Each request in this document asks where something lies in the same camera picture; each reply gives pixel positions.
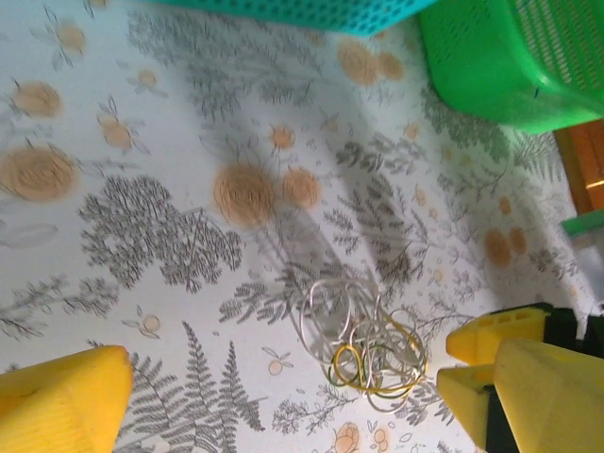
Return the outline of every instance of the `yellow plastic object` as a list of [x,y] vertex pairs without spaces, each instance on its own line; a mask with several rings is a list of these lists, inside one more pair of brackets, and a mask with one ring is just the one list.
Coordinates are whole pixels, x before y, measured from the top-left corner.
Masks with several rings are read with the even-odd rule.
[[546,311],[533,307],[485,314],[453,330],[446,337],[446,352],[468,365],[493,363],[503,339],[541,341],[548,315]]
[[495,359],[495,388],[522,453],[604,450],[604,360],[505,340]]
[[132,369],[103,346],[0,376],[2,453],[110,453],[126,412]]
[[493,385],[492,365],[442,368],[436,387],[446,405],[459,420],[474,443],[484,448],[487,440],[487,410],[490,394],[485,385]]

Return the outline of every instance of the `rubber band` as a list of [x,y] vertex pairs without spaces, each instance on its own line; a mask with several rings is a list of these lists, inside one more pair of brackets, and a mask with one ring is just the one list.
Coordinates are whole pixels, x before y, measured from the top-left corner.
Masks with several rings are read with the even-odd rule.
[[[327,293],[319,297],[320,290]],[[334,294],[337,300],[328,300]],[[342,301],[347,305],[333,305]],[[337,327],[327,328],[322,323],[333,313],[338,314]],[[387,312],[382,307],[381,293],[373,281],[323,278],[311,285],[298,319],[291,317],[300,343],[321,364],[331,385],[352,388],[376,411],[389,413],[405,404],[428,369],[420,336],[395,319],[399,313],[403,311]],[[381,408],[374,398],[386,402],[388,408]]]

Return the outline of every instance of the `orange circle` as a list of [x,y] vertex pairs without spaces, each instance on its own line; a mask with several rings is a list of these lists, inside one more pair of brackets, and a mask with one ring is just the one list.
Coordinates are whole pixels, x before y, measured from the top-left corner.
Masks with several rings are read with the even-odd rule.
[[484,248],[487,258],[497,267],[508,267],[512,261],[510,247],[504,234],[496,228],[487,231],[484,236]]
[[275,192],[270,179],[260,168],[234,164],[216,176],[214,200],[230,223],[253,227],[270,219]]
[[391,52],[380,52],[377,55],[377,70],[392,81],[402,80],[405,76],[403,63]]
[[59,114],[61,108],[57,91],[39,81],[17,85],[10,98],[17,109],[30,117],[52,118]]
[[338,61],[347,77],[356,84],[369,87],[378,81],[378,62],[361,42],[349,38],[342,40]]
[[79,54],[84,53],[86,36],[82,29],[75,25],[61,25],[56,30],[57,39],[63,49],[73,50]]
[[105,141],[115,148],[128,151],[132,148],[132,136],[127,127],[123,125],[117,125],[111,128],[106,128],[103,132]]
[[321,199],[321,194],[317,176],[304,168],[290,170],[283,177],[283,195],[294,206],[312,208]]
[[77,184],[77,167],[50,147],[20,147],[0,160],[0,184],[28,201],[61,199]]

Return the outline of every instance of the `orange flower print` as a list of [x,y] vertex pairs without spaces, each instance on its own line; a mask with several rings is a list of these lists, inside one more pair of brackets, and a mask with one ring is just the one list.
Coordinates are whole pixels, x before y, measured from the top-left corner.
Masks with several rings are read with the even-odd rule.
[[336,453],[358,453],[359,428],[354,423],[344,423],[336,434],[333,449]]
[[110,0],[84,0],[84,9],[94,19],[94,11],[107,9],[109,3]]
[[139,81],[145,87],[155,87],[158,83],[158,79],[155,77],[155,73],[149,69],[143,69],[139,72]]
[[434,282],[438,285],[443,281],[443,278],[445,278],[445,275],[443,274],[443,271],[440,269],[436,269],[433,273],[432,273],[432,279],[434,280]]
[[136,328],[143,337],[159,340],[158,332],[161,328],[161,322],[158,316],[155,314],[144,314],[140,305],[137,305],[136,314],[140,321],[125,319],[122,321],[122,324]]
[[441,150],[441,152],[443,154],[443,160],[446,160],[447,162],[449,162],[453,159],[453,150],[451,149],[450,146],[443,146],[443,149]]
[[53,145],[22,146],[0,159],[0,185],[27,201],[57,201],[76,187],[79,167]]
[[72,24],[64,24],[57,28],[56,33],[59,44],[63,50],[73,51],[80,55],[84,55],[86,36],[84,36],[84,32],[80,27]]
[[374,432],[374,441],[377,445],[377,452],[384,453],[388,451],[388,440],[386,439],[386,431],[383,429],[377,429]]
[[369,87],[378,81],[378,61],[361,42],[351,38],[342,40],[338,61],[346,76],[357,85]]
[[283,177],[283,196],[298,208],[309,209],[321,200],[317,176],[304,168],[290,170]]
[[417,206],[425,206],[426,205],[426,193],[424,189],[419,187],[417,184],[415,185],[415,201],[417,202]]
[[392,81],[402,80],[405,76],[403,63],[390,52],[380,52],[377,55],[377,70]]
[[527,237],[522,228],[516,226],[510,230],[510,243],[512,244],[512,250],[518,255],[527,253]]
[[44,82],[17,83],[10,97],[15,109],[31,118],[54,118],[61,110],[57,91]]
[[325,45],[325,34],[318,31],[307,32],[306,39],[315,47],[323,47]]
[[502,196],[499,198],[499,210],[504,215],[508,215],[512,212],[512,205],[510,204],[510,198],[507,196]]
[[233,164],[216,176],[214,201],[231,224],[255,227],[266,224],[273,215],[275,192],[260,168]]
[[136,94],[151,92],[159,97],[168,97],[167,92],[163,92],[162,90],[158,89],[158,75],[153,70],[149,68],[142,68],[137,72],[130,66],[130,63],[121,59],[117,60],[117,65],[120,67],[120,69],[131,73],[131,76],[126,80],[134,87],[134,92]]
[[291,362],[286,361],[290,357],[290,352],[279,356],[277,352],[268,346],[264,346],[262,350],[273,358],[268,364],[268,372],[271,376],[279,376],[283,368],[294,368]]
[[43,42],[56,46],[52,65],[58,71],[64,64],[74,66],[74,61],[82,59],[86,50],[86,35],[71,19],[59,19],[49,7],[44,7],[48,23],[44,29],[31,29],[31,34]]
[[319,108],[321,115],[323,116],[323,123],[321,123],[321,130],[327,129],[329,132],[336,133],[339,129],[338,118],[340,113],[334,113],[333,115],[327,115],[323,109]]
[[107,104],[99,104],[101,111],[96,120],[103,131],[103,138],[109,146],[120,149],[122,154],[127,154],[133,147],[141,153],[150,155],[151,151],[139,139],[137,126],[144,126],[141,120],[120,121],[115,100],[109,97]]
[[505,235],[496,228],[487,231],[484,236],[484,249],[489,261],[496,267],[505,268],[512,261],[510,246]]
[[284,151],[291,149],[295,144],[294,131],[287,125],[274,126],[271,132],[271,142],[274,149]]
[[417,138],[417,135],[419,134],[419,124],[415,121],[409,123],[405,126],[403,133],[405,134],[405,137],[407,137],[409,140],[414,141]]
[[573,300],[579,300],[579,292],[577,291],[577,288],[575,288],[575,285],[570,285],[568,292],[570,293],[570,296],[573,298]]

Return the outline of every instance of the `green plastic basket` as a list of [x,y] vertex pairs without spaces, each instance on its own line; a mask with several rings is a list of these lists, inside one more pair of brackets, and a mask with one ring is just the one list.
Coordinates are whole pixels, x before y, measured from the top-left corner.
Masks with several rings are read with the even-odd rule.
[[604,116],[604,0],[441,0],[419,18],[453,109],[530,133]]
[[369,36],[415,14],[436,0],[155,0],[353,35]]

